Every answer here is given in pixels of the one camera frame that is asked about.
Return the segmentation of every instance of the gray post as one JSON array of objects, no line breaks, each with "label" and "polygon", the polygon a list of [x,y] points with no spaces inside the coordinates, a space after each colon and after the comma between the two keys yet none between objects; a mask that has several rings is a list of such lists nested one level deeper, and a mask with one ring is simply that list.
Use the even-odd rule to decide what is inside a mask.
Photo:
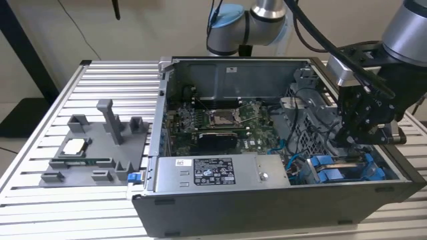
[{"label": "gray post", "polygon": [[120,134],[120,126],[114,118],[113,110],[113,101],[110,99],[100,99],[96,104],[96,109],[101,112],[105,118],[105,124],[113,143],[120,145],[122,143],[122,137]]}]

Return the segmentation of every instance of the white label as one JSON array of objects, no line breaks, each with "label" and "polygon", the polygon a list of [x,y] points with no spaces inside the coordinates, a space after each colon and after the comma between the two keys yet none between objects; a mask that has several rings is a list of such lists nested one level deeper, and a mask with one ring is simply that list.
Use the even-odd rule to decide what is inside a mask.
[{"label": "white label", "polygon": [[192,159],[176,159],[174,166],[177,167],[190,167],[192,166]]},{"label": "white label", "polygon": [[233,67],[226,67],[225,72],[226,72],[226,73],[236,73],[236,72],[237,72],[237,67],[236,67],[236,66],[233,66]]}]

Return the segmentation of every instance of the blue latch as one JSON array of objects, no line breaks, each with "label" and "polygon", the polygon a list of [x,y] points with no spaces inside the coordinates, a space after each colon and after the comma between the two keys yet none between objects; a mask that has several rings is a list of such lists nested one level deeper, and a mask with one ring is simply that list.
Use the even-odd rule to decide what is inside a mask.
[{"label": "blue latch", "polygon": [[126,182],[133,184],[140,184],[142,182],[142,175],[140,172],[129,173],[126,175]]}]

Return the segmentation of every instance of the barcode sticker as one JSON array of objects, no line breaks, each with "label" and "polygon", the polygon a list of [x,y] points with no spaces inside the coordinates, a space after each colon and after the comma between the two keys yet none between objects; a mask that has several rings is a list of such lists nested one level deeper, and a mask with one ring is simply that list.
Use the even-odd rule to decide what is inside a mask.
[{"label": "barcode sticker", "polygon": [[193,164],[192,159],[176,159],[174,166],[177,167],[190,167]]}]

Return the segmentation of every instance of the black metal case panel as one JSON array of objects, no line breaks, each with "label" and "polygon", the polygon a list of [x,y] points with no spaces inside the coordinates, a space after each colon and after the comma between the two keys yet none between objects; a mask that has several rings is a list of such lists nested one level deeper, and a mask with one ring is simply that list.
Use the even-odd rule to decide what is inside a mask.
[{"label": "black metal case panel", "polygon": [[300,229],[356,224],[421,188],[405,183],[316,185],[287,189],[133,196],[150,237]]}]

